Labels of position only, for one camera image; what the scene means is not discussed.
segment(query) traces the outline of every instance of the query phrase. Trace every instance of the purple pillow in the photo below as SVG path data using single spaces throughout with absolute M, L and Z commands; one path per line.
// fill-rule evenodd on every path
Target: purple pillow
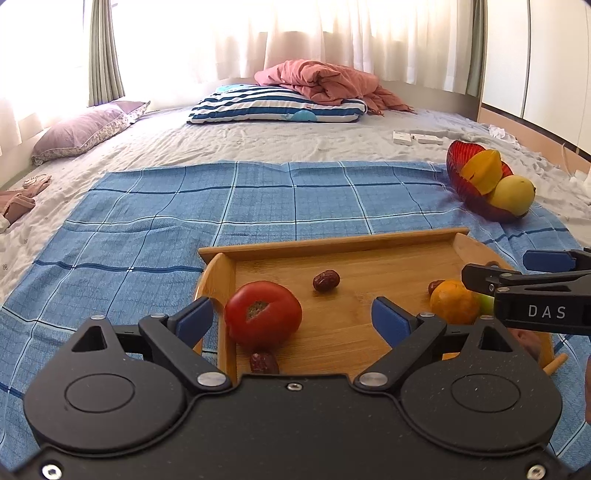
M 56 158 L 82 155 L 135 123 L 149 104 L 118 100 L 87 108 L 45 132 L 33 148 L 31 159 L 35 165 L 41 165 Z

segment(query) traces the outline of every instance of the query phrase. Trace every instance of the tomato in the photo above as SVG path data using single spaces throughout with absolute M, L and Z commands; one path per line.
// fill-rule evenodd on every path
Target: tomato
M 271 281 L 243 285 L 224 308 L 230 337 L 249 350 L 270 349 L 300 327 L 301 305 L 287 288 Z

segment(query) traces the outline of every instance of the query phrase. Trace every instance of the orange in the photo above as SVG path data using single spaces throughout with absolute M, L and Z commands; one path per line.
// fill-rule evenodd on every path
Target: orange
M 461 281 L 446 280 L 431 295 L 431 311 L 447 323 L 471 325 L 480 312 L 478 295 Z

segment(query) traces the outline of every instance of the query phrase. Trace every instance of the striped pillow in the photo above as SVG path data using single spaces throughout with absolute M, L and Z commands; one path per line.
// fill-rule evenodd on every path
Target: striped pillow
M 190 124 L 240 120 L 291 122 L 355 122 L 368 108 L 362 100 L 319 105 L 297 92 L 278 86 L 230 85 L 191 109 Z

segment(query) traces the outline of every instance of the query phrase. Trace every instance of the pillow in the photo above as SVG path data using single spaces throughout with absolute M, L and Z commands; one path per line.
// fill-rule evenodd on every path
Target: pillow
M 150 102 L 118 100 L 87 108 L 55 124 L 39 139 L 31 159 L 35 165 L 63 157 L 77 157 L 128 128 Z
M 319 105 L 297 92 L 278 86 L 226 85 L 191 109 L 190 124 L 240 120 L 291 122 L 355 122 L 367 112 L 363 100 Z
M 129 100 L 115 100 L 111 105 L 116 105 L 129 117 L 131 123 L 136 123 L 150 106 L 150 102 L 131 102 Z

